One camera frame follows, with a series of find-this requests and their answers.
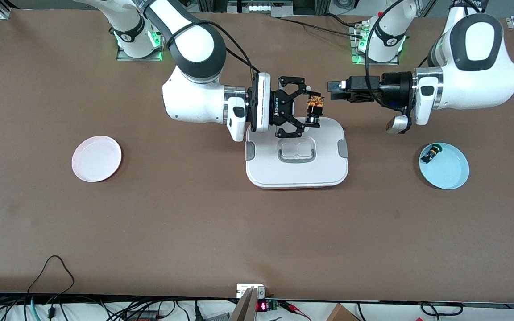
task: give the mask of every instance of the table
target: table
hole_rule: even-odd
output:
[[[273,79],[305,77],[326,93],[327,81],[364,72],[346,37],[257,14],[200,17]],[[326,16],[298,19],[346,30]],[[414,20],[400,65],[371,73],[412,69],[443,25]],[[514,96],[433,112],[403,136],[385,133],[390,110],[329,100],[348,178],[262,190],[225,126],[166,115],[170,55],[117,62],[108,28],[82,10],[13,10],[0,22],[0,292],[26,291],[58,254],[76,278],[72,293],[233,296],[237,282],[260,282],[275,297],[514,302]],[[514,61],[514,31],[506,44]],[[249,71],[228,57],[221,82],[247,87]],[[84,183],[70,159],[95,135],[115,138],[123,162],[109,180]],[[418,173],[421,148],[436,141],[469,160],[460,189],[434,189]],[[33,291],[68,284],[52,262]]]

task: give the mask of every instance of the white plate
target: white plate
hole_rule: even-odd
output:
[[[82,142],[73,154],[73,172],[83,181],[104,181],[120,166],[122,150],[110,137],[94,136]]]
[[[441,152],[429,163],[424,163],[426,155],[433,144],[429,144],[420,154],[420,171],[430,184],[440,189],[457,189],[462,187],[469,177],[469,163],[465,155],[455,146],[447,143],[434,143],[441,146]]]

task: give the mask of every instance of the red digital display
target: red digital display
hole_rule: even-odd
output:
[[[267,300],[259,300],[257,302],[257,306],[255,307],[256,312],[267,312],[269,311],[269,304]]]

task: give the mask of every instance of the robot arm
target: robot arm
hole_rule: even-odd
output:
[[[100,10],[112,25],[116,40],[122,50],[133,58],[146,57],[159,45],[153,42],[157,30],[131,5],[116,0],[74,0]]]
[[[271,75],[267,73],[255,74],[253,85],[248,89],[221,85],[220,75],[227,52],[222,36],[212,25],[197,25],[200,20],[177,0],[79,1],[99,8],[114,29],[118,30],[121,24],[135,27],[143,17],[165,39],[174,39],[168,45],[176,67],[162,86],[164,105],[171,118],[191,123],[226,124],[237,142],[245,136],[245,122],[249,122],[252,132],[267,132],[269,125],[280,126],[285,122],[294,125],[294,132],[277,130],[279,138],[298,137],[304,128],[320,126],[318,118],[322,116],[323,98],[310,91],[302,78],[281,77],[277,91],[271,90]],[[296,84],[294,81],[298,81],[298,90],[290,95],[285,93],[284,85]],[[293,99],[300,94],[310,96],[305,123],[293,117]]]
[[[402,113],[388,123],[387,132],[403,134],[410,129],[412,111],[416,124],[427,124],[432,109],[494,107],[513,95],[514,63],[495,18],[453,0],[444,30],[428,55],[430,67],[386,73],[381,81],[369,78],[382,105]],[[366,77],[353,76],[329,82],[331,99],[373,101],[366,81]]]
[[[393,0],[387,0],[386,2],[390,5]],[[376,24],[378,16],[373,16],[365,22],[368,27],[360,31],[360,34],[364,37],[367,37],[370,30],[375,28],[375,32],[370,38],[369,58],[377,62],[391,61],[404,42],[406,31],[417,13],[418,8],[415,0],[406,0],[402,4],[391,8],[378,24]],[[365,45],[359,46],[360,52],[365,53],[365,49]]]
[[[416,124],[427,124],[432,109],[494,107],[514,93],[514,63],[503,28],[487,14],[457,21],[431,49],[428,63],[430,67],[415,70]]]

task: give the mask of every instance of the light blue plate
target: light blue plate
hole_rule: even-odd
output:
[[[420,171],[430,184],[440,189],[457,189],[462,187],[469,177],[469,163],[465,155],[455,146],[447,143],[434,143],[443,150],[429,163],[424,163],[422,157],[428,153],[433,144],[429,144],[420,154]]]

